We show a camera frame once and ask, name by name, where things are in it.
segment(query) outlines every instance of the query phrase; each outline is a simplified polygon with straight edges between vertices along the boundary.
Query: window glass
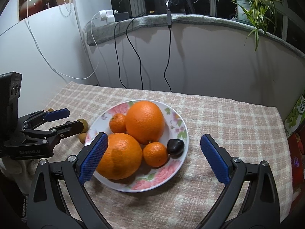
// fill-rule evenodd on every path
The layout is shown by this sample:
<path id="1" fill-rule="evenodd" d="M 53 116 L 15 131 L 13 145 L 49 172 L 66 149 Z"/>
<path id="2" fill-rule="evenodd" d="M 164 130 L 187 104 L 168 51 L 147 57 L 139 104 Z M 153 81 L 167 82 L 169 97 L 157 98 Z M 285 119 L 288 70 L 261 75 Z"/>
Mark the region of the window glass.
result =
<path id="1" fill-rule="evenodd" d="M 129 0 L 111 0 L 112 9 L 122 12 L 128 12 L 129 16 L 132 15 Z"/>
<path id="2" fill-rule="evenodd" d="M 305 32 L 288 19 L 287 42 L 305 53 Z"/>
<path id="3" fill-rule="evenodd" d="M 305 20 L 305 13 L 297 0 L 287 0 L 288 7 Z"/>
<path id="4" fill-rule="evenodd" d="M 216 0 L 216 16 L 224 19 L 232 19 L 235 15 L 236 4 L 232 0 Z"/>
<path id="5" fill-rule="evenodd" d="M 167 0 L 144 0 L 147 15 L 158 15 L 166 13 Z M 191 0 L 196 14 L 210 15 L 209 0 Z M 183 0 L 172 0 L 170 11 L 177 14 L 185 14 Z"/>
<path id="6" fill-rule="evenodd" d="M 276 30 L 275 30 L 275 36 L 281 38 L 282 37 L 282 30 L 283 30 L 283 16 L 280 13 L 277 13 L 277 17 L 278 17 L 278 24 L 276 26 Z M 267 32 L 273 34 L 274 31 L 274 24 L 272 24 L 271 22 L 269 23 Z"/>

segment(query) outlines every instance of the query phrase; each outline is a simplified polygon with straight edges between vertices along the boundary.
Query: orange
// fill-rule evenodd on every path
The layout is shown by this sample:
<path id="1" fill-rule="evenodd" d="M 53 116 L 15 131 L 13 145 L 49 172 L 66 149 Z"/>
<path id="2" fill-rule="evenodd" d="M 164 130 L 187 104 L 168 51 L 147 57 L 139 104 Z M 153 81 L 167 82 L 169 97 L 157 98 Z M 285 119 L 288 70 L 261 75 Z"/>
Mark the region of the orange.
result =
<path id="1" fill-rule="evenodd" d="M 168 153 L 163 144 L 153 142 L 145 146 L 143 149 L 143 158 L 149 166 L 160 167 L 166 163 Z"/>
<path id="2" fill-rule="evenodd" d="M 108 136 L 108 148 L 96 171 L 103 177 L 120 180 L 131 176 L 142 162 L 140 144 L 130 135 L 115 133 Z"/>
<path id="3" fill-rule="evenodd" d="M 158 141 L 164 131 L 164 117 L 159 107 L 150 101 L 133 104 L 127 112 L 127 133 L 140 144 Z"/>
<path id="4" fill-rule="evenodd" d="M 109 121 L 109 127 L 113 133 L 126 132 L 125 115 L 115 114 Z"/>

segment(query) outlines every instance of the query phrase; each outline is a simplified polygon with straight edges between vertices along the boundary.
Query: green box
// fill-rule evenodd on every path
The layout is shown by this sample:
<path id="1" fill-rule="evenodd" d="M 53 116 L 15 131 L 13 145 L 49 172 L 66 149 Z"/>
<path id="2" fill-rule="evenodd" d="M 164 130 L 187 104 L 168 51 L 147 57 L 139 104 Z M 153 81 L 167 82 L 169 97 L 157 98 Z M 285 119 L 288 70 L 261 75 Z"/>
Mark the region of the green box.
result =
<path id="1" fill-rule="evenodd" d="M 305 98 L 304 95 L 300 95 L 298 101 L 296 102 L 294 108 L 288 115 L 284 122 L 287 137 L 289 138 L 298 126 L 305 119 Z"/>

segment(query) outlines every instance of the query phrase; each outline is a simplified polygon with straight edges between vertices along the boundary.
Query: white plate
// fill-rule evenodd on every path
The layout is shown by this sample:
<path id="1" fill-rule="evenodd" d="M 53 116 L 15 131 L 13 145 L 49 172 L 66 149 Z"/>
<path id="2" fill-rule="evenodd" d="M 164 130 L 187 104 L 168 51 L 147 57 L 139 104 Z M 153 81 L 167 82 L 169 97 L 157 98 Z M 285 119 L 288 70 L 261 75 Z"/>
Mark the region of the white plate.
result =
<path id="1" fill-rule="evenodd" d="M 109 121 L 112 116 L 117 113 L 126 115 L 130 106 L 138 101 L 144 100 L 132 100 L 120 103 L 99 116 L 87 133 L 85 145 L 89 145 L 99 132 L 112 134 L 109 128 Z M 159 142 L 166 146 L 169 139 L 182 139 L 184 141 L 184 151 L 178 157 L 169 155 L 167 163 L 159 168 L 151 168 L 143 160 L 140 168 L 131 177 L 123 180 L 109 180 L 95 171 L 94 176 L 97 180 L 112 189 L 130 193 L 154 189 L 172 178 L 181 168 L 185 160 L 189 148 L 189 134 L 181 116 L 174 109 L 162 102 L 152 100 L 145 101 L 155 103 L 163 113 L 165 129 Z"/>

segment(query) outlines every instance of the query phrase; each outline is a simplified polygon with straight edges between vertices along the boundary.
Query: tablecloth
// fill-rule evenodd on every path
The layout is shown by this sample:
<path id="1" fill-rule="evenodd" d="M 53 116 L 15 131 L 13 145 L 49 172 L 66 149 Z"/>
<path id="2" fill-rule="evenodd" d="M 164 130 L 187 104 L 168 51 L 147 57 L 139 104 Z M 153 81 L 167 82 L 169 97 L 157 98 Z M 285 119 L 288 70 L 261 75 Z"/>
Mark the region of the tablecloth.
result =
<path id="1" fill-rule="evenodd" d="M 231 156 L 244 162 L 270 163 L 280 201 L 281 221 L 292 202 L 292 171 L 287 138 L 275 107 L 264 107 L 229 99 L 167 92 L 103 88 L 69 83 L 46 106 L 68 108 L 68 119 L 47 123 L 40 129 L 86 119 L 90 124 L 110 107 L 133 99 L 166 103 L 184 119 L 189 132 L 189 151 L 180 171 L 164 185 L 142 193 L 112 190 L 95 177 L 85 187 L 102 215 L 113 228 L 195 228 L 211 209 L 224 188 L 200 150 L 200 137 L 209 133 Z M 77 154 L 83 145 L 77 136 L 61 141 L 50 162 Z M 64 182 L 63 195 L 71 215 L 79 218 Z M 246 194 L 244 183 L 229 218 L 237 215 Z"/>

